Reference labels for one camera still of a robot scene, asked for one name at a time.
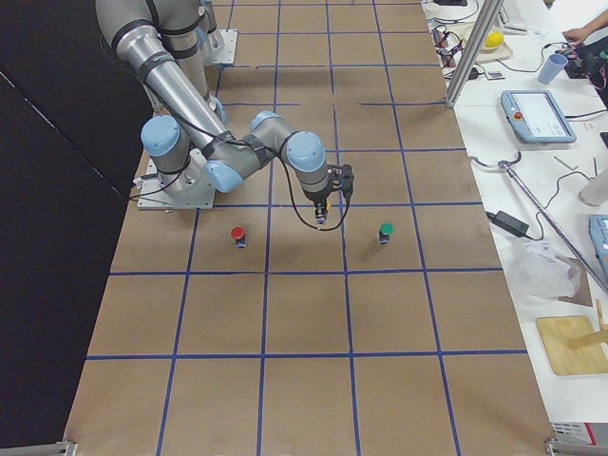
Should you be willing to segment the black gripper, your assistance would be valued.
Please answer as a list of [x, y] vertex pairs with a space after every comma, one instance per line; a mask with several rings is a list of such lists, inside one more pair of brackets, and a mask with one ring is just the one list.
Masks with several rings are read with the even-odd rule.
[[333, 180], [320, 182], [303, 189], [304, 195], [314, 204], [316, 209], [326, 209], [329, 195], [338, 189]]

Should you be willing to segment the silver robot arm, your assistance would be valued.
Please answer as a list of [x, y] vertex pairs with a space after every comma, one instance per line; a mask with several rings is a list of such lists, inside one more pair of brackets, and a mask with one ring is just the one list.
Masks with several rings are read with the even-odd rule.
[[198, 39], [203, 60], [212, 64], [224, 49], [224, 40], [218, 29], [218, 23], [211, 0], [200, 0]]
[[240, 140], [222, 122], [204, 71], [217, 30], [211, 2], [99, 1], [96, 15], [113, 54], [130, 64], [168, 110], [168, 119], [200, 150], [203, 172], [216, 190], [232, 191], [278, 158], [293, 168], [317, 216], [326, 215], [335, 187], [316, 134], [271, 111], [258, 113]]

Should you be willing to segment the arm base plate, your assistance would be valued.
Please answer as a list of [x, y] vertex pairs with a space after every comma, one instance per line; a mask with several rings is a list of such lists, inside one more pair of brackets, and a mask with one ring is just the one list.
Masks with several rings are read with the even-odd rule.
[[140, 210], [211, 210], [214, 207], [216, 190], [203, 172], [206, 159], [194, 148], [190, 151], [190, 162], [175, 182], [174, 177], [159, 174], [152, 159], [148, 160], [146, 173], [151, 179], [142, 182], [141, 196], [137, 197]]
[[236, 58], [238, 31], [236, 29], [216, 29], [204, 35], [201, 45], [203, 61], [207, 66], [231, 66]]

